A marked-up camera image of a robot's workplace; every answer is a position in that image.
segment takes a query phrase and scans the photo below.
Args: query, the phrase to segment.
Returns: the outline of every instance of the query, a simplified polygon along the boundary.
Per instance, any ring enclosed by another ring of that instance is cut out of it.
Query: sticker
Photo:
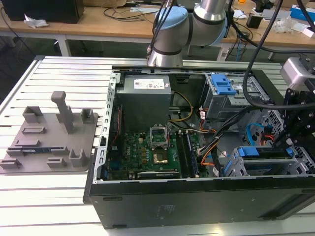
[[[213,173],[216,177],[219,177],[219,171],[215,167],[213,168]]]
[[[205,119],[206,118],[206,113],[205,112],[200,112],[200,118]]]
[[[243,90],[243,87],[241,85],[232,85],[232,88],[234,88],[234,89],[242,89]]]
[[[164,89],[164,80],[135,79],[134,89]]]
[[[22,150],[22,152],[36,152],[34,149],[30,149],[30,150]]]

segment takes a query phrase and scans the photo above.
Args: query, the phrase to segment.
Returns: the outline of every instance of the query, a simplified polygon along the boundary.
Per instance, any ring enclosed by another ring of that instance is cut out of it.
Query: table leg
[[[61,51],[61,55],[63,57],[70,57],[71,51],[69,48],[68,40],[66,40],[65,38],[57,38],[57,40]]]
[[[275,58],[275,54],[274,53],[270,53],[268,60],[273,60]]]
[[[218,57],[217,57],[217,61],[225,61],[229,50],[230,50],[230,44],[228,45],[222,44]]]
[[[187,56],[188,57],[192,56],[190,45],[188,46]]]

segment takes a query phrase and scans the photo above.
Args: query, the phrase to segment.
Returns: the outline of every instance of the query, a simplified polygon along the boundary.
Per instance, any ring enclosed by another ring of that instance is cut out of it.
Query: white table
[[[4,158],[6,148],[23,123],[22,112],[27,105],[38,105],[42,112],[57,112],[55,103],[50,100],[55,90],[67,93],[66,102],[73,112],[91,107],[102,116],[114,64],[145,65],[145,60],[45,57],[34,61],[0,105],[0,158]],[[184,65],[222,69],[247,67],[242,62],[215,61],[185,61]],[[286,85],[279,74],[279,64],[257,63],[254,68],[263,69],[281,93],[285,93]],[[94,146],[98,144],[98,125]],[[87,173],[0,176],[0,236],[315,235],[315,205],[284,221],[105,231],[93,206],[82,203],[86,177]]]

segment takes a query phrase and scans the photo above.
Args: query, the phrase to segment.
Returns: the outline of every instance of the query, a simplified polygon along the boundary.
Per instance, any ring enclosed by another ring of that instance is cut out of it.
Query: green motherboard
[[[130,172],[175,171],[181,173],[181,163],[176,142],[176,133],[168,135],[168,148],[151,148],[150,133],[125,133],[123,157],[110,161],[109,180],[130,179]],[[190,133],[192,149],[196,153],[200,147],[196,133]],[[165,142],[165,135],[153,135],[153,142]]]

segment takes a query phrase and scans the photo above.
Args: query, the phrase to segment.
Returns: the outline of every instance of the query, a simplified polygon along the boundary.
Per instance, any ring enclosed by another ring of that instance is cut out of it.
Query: black computer case
[[[84,12],[83,0],[2,0],[12,21],[24,20],[24,14],[48,22],[76,24]]]

